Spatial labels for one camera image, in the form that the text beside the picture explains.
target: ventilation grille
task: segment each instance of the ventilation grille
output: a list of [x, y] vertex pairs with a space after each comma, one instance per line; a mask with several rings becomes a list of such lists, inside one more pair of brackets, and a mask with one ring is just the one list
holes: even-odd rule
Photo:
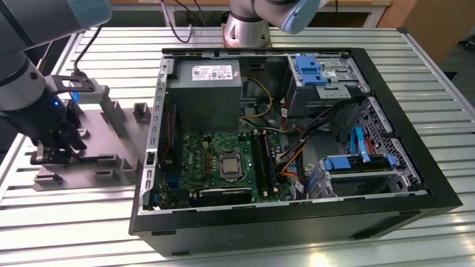
[[369, 135], [368, 139], [376, 149], [376, 152], [380, 154], [391, 154], [397, 161], [397, 169], [407, 170], [405, 175], [409, 182], [420, 182], [399, 140], [381, 137], [383, 134], [391, 131], [384, 127], [381, 119], [377, 116], [377, 114], [381, 115], [381, 111], [379, 110], [379, 106], [376, 106], [376, 110], [375, 105], [376, 104], [373, 104], [369, 100], [365, 100], [361, 105], [353, 104], [347, 106], [340, 111], [343, 114], [335, 116], [339, 118], [341, 115], [341, 118], [347, 119], [347, 122], [343, 120], [332, 121], [332, 129], [335, 130], [335, 134], [343, 148], [343, 153], [349, 154], [349, 135], [352, 128], [359, 126], [364, 129], [364, 133]]

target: floor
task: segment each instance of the floor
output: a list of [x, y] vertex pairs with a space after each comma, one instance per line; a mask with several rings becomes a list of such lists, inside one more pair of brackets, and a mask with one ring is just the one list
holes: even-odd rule
[[475, 106], [475, 50], [464, 50], [457, 45], [439, 67], [444, 72], [457, 72], [452, 83]]

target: sticker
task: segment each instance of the sticker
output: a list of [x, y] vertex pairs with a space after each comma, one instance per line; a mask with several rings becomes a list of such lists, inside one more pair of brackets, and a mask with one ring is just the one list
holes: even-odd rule
[[281, 112], [281, 117], [286, 118], [286, 109], [281, 108], [280, 112]]
[[232, 66], [194, 66], [193, 81], [232, 80]]
[[324, 71], [325, 77], [336, 77], [336, 73], [333, 71]]
[[294, 188], [297, 189], [297, 191], [300, 193], [304, 193], [304, 186], [301, 185], [301, 183], [298, 181], [294, 182]]

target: ram slot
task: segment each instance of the ram slot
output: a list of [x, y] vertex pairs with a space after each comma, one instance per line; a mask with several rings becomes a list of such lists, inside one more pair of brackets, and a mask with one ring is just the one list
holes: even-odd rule
[[269, 149], [269, 142], [266, 134], [261, 135], [264, 149], [262, 149], [262, 161], [265, 166], [266, 173], [266, 181], [269, 188], [276, 188], [276, 176], [274, 176], [274, 168], [273, 168], [273, 160], [272, 160], [272, 151]]
[[250, 133], [250, 151], [257, 191], [261, 192], [264, 196], [266, 196], [269, 187], [266, 186], [266, 175], [264, 173], [260, 136], [256, 132]]

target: metal slotted table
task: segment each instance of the metal slotted table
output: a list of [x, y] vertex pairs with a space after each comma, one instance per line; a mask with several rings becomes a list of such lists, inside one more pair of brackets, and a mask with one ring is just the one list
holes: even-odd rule
[[[186, 30], [177, 32], [185, 36]], [[68, 74], [92, 32], [72, 36], [54, 72]], [[475, 260], [475, 112], [409, 34], [395, 29], [273, 29], [273, 47], [361, 47], [407, 112], [464, 206], [380, 239], [161, 257], [128, 235], [133, 187], [36, 192], [30, 142], [17, 136], [0, 168], [0, 265], [13, 266], [472, 266]], [[149, 102], [161, 48], [221, 47], [218, 28], [180, 44], [165, 28], [105, 28], [80, 68], [110, 87], [121, 107]], [[84, 109], [98, 109], [85, 105]]]

